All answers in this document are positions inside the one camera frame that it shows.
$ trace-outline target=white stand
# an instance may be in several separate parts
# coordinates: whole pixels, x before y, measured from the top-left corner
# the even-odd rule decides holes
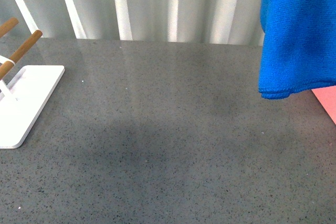
[[[22,145],[64,71],[64,66],[24,66],[7,86],[0,80],[0,148]]]

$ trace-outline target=white rack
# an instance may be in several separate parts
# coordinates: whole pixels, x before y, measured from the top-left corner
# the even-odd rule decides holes
[[[15,18],[4,23],[0,37],[17,23]],[[2,80],[41,35],[35,31],[10,58],[0,56],[0,148],[22,145],[65,71],[64,66],[24,66],[8,85]]]

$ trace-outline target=blue microfiber cloth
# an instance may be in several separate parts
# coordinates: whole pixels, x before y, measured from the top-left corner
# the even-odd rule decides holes
[[[261,0],[260,19],[263,98],[336,85],[336,0]]]

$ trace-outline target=pink object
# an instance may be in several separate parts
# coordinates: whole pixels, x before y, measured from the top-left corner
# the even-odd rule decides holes
[[[330,118],[336,124],[336,86],[312,89],[314,95],[320,101]]]

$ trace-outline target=speckled quartz surface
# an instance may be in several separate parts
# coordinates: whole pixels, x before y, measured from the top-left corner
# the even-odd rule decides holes
[[[336,223],[336,126],[310,91],[263,100],[260,53],[41,39],[6,79],[66,72],[0,150],[0,223]]]

